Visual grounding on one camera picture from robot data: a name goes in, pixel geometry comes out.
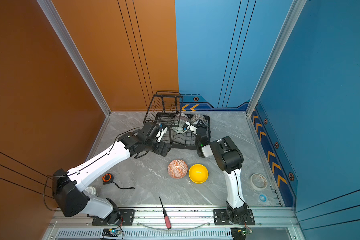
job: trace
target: dish rack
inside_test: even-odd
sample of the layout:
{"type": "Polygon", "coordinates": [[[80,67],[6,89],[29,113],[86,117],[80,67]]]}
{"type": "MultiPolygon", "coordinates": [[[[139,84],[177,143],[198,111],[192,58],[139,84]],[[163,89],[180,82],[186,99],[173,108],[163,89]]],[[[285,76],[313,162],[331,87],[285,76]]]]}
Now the dish rack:
{"type": "MultiPolygon", "coordinates": [[[[149,104],[143,123],[153,122],[164,124],[168,127],[162,141],[169,142],[172,148],[196,150],[196,137],[191,131],[174,131],[173,128],[179,126],[180,114],[182,113],[183,96],[178,92],[158,91],[153,95],[149,104]]],[[[194,114],[186,114],[189,119],[194,114]]],[[[208,128],[208,141],[211,139],[210,117],[203,115],[208,128]]]]}

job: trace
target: orange wall panel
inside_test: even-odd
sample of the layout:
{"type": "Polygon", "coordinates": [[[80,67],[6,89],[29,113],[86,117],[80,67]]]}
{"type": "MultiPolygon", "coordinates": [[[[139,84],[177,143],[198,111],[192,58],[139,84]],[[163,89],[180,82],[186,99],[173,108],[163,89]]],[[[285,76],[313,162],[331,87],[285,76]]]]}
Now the orange wall panel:
{"type": "Polygon", "coordinates": [[[178,91],[174,0],[53,0],[112,111],[178,91]]]}
{"type": "Polygon", "coordinates": [[[8,223],[15,238],[42,237],[53,215],[44,175],[84,162],[104,118],[37,1],[0,0],[0,151],[41,173],[0,154],[38,181],[0,166],[0,239],[13,239],[8,223]]]}

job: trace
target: screwdriver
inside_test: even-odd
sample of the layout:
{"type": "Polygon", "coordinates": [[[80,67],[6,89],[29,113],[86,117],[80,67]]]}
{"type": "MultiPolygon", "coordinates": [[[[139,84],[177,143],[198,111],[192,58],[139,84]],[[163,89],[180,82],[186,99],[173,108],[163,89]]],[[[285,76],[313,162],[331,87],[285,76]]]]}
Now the screwdriver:
{"type": "Polygon", "coordinates": [[[160,199],[161,206],[163,207],[165,225],[167,226],[167,229],[171,229],[171,223],[169,222],[169,217],[167,216],[167,212],[164,209],[163,202],[161,201],[161,197],[158,198],[160,199]]]}

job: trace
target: gray marble surface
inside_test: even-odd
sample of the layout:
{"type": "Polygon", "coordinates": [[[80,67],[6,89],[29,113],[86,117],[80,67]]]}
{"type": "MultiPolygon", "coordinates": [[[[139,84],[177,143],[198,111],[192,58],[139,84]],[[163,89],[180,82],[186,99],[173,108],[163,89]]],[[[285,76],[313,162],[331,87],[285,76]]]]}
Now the gray marble surface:
{"type": "MultiPolygon", "coordinates": [[[[210,116],[211,141],[230,136],[244,156],[241,170],[241,183],[245,201],[250,205],[276,205],[274,190],[269,184],[262,191],[250,185],[250,176],[260,173],[266,176],[259,153],[254,145],[244,112],[198,112],[210,116]],[[266,202],[259,200],[259,194],[268,197],[266,202]]],[[[117,134],[133,127],[142,126],[143,112],[112,112],[105,133],[101,138],[96,154],[109,147],[117,134]]],[[[213,156],[201,158],[195,150],[172,148],[166,157],[148,153],[139,159],[133,157],[122,161],[109,171],[120,187],[135,187],[135,190],[118,189],[114,184],[102,185],[101,177],[92,182],[100,197],[108,197],[117,205],[160,204],[159,196],[166,205],[226,205],[227,189],[223,172],[218,168],[213,156]],[[209,177],[206,182],[196,184],[186,175],[173,179],[168,175],[168,164],[181,159],[188,165],[206,166],[209,177]]]]}

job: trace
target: black mounting plate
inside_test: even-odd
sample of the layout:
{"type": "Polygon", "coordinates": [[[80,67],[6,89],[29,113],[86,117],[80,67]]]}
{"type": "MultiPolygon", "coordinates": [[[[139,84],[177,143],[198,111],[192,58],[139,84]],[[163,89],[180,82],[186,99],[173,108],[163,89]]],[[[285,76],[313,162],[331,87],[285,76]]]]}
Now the black mounting plate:
{"type": "MultiPolygon", "coordinates": [[[[123,216],[123,226],[131,226],[133,219],[135,217],[134,209],[120,209],[121,215],[123,216]]],[[[120,225],[121,221],[116,222],[113,225],[120,225]]],[[[94,217],[92,221],[92,226],[105,226],[108,225],[105,221],[99,217],[94,217]]]]}
{"type": "MultiPolygon", "coordinates": [[[[215,225],[233,225],[229,222],[229,218],[227,215],[227,209],[214,209],[213,210],[213,217],[215,219],[215,225]]],[[[244,221],[239,223],[238,225],[254,225],[254,218],[253,218],[253,212],[251,209],[248,210],[248,214],[244,217],[244,221]]]]}

